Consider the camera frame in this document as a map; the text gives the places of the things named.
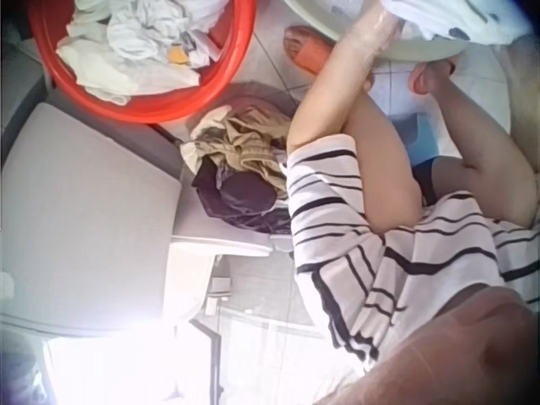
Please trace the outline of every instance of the leg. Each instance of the leg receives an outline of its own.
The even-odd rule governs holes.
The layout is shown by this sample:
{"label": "leg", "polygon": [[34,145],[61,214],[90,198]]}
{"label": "leg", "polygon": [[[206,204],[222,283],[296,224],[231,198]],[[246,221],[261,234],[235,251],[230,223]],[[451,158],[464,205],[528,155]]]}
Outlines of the leg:
{"label": "leg", "polygon": [[448,62],[428,64],[418,86],[439,103],[463,156],[463,160],[435,160],[432,178],[437,196],[469,190],[487,216],[528,226],[536,211],[534,174],[510,136],[450,81]]}
{"label": "leg", "polygon": [[407,152],[392,123],[364,91],[343,131],[356,142],[365,213],[374,231],[414,226],[422,217],[422,193]]}
{"label": "leg", "polygon": [[528,35],[500,54],[510,95],[510,135],[535,173],[540,172],[540,40]]}

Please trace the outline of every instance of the white towel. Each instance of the white towel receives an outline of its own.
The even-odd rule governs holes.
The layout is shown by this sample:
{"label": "white towel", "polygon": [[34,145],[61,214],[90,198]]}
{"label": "white towel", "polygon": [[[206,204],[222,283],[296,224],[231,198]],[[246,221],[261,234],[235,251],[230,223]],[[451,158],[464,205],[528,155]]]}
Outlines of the white towel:
{"label": "white towel", "polygon": [[57,54],[75,72],[77,84],[119,105],[125,105],[132,95],[156,95],[199,85],[199,74],[189,67],[152,59],[126,61],[106,42],[85,37],[62,40]]}
{"label": "white towel", "polygon": [[[107,36],[116,53],[140,61],[153,58],[167,62],[167,51],[181,43],[183,33],[208,32],[229,0],[111,0]],[[209,59],[195,56],[195,65]]]}
{"label": "white towel", "polygon": [[482,45],[509,45],[532,31],[510,0],[381,0],[392,14],[415,23],[426,39],[440,35]]}

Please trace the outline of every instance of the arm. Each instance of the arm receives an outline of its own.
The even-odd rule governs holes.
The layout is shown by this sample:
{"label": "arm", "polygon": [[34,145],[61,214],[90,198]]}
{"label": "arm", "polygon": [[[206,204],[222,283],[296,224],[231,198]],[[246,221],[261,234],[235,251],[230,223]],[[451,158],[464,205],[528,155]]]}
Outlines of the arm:
{"label": "arm", "polygon": [[392,42],[398,25],[399,19],[375,0],[338,42],[294,116],[289,153],[341,132],[373,61]]}

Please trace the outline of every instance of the fabric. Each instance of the fabric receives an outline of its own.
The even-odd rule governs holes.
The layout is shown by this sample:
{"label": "fabric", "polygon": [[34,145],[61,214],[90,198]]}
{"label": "fabric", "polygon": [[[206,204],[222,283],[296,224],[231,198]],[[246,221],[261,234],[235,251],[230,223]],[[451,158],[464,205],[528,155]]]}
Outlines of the fabric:
{"label": "fabric", "polygon": [[[208,123],[217,117],[209,117]],[[219,172],[225,171],[226,165],[237,171],[255,172],[276,189],[278,198],[286,199],[285,176],[273,149],[285,149],[289,126],[290,119],[284,114],[250,105],[225,117],[220,126],[203,124],[206,129],[197,128],[193,144],[198,157],[210,157]],[[187,154],[186,148],[189,151],[189,147],[181,146],[182,155]],[[189,165],[196,168],[197,162]]]}
{"label": "fabric", "polygon": [[205,157],[192,183],[209,217],[244,230],[290,235],[289,210],[272,209],[277,193],[271,185],[257,173],[242,171],[231,175],[218,190],[217,172],[216,164]]}
{"label": "fabric", "polygon": [[111,16],[110,0],[75,0],[73,21],[96,23]]}
{"label": "fabric", "polygon": [[428,159],[422,162],[420,165],[413,167],[414,180],[420,185],[422,190],[422,196],[424,196],[424,203],[427,207],[431,207],[437,203],[437,194],[433,187],[433,162],[437,158]]}
{"label": "fabric", "polygon": [[297,283],[314,323],[371,370],[473,284],[507,286],[538,309],[538,222],[482,215],[469,192],[426,208],[413,229],[375,235],[366,221],[354,140],[326,137],[288,162]]}
{"label": "fabric", "polygon": [[77,84],[102,94],[155,95],[199,85],[199,74],[189,67],[149,59],[126,63],[106,43],[84,37],[62,40],[57,54],[74,71]]}
{"label": "fabric", "polygon": [[[155,59],[168,61],[169,49],[175,45],[184,46],[191,53],[193,68],[201,68],[210,63],[207,47],[195,48],[191,33],[203,44],[209,39],[208,32],[224,11],[228,0],[186,1],[186,0],[112,0],[111,21],[107,35],[111,47],[121,57],[133,61]],[[219,54],[212,54],[219,59]]]}
{"label": "fabric", "polygon": [[440,35],[482,45],[509,45],[532,32],[521,10],[509,0],[381,0],[392,14],[415,23],[431,40]]}

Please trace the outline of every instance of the striped shirt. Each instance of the striped shirt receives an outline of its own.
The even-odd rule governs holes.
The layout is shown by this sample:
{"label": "striped shirt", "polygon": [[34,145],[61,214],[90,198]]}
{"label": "striped shirt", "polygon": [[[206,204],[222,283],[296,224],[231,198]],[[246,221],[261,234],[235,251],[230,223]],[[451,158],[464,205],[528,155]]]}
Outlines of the striped shirt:
{"label": "striped shirt", "polygon": [[537,311],[537,221],[531,229],[493,221],[470,192],[455,192],[426,208],[414,228],[376,235],[365,217],[350,136],[316,140],[294,151],[287,166],[305,307],[335,348],[360,360],[361,370],[468,286],[511,287]]}

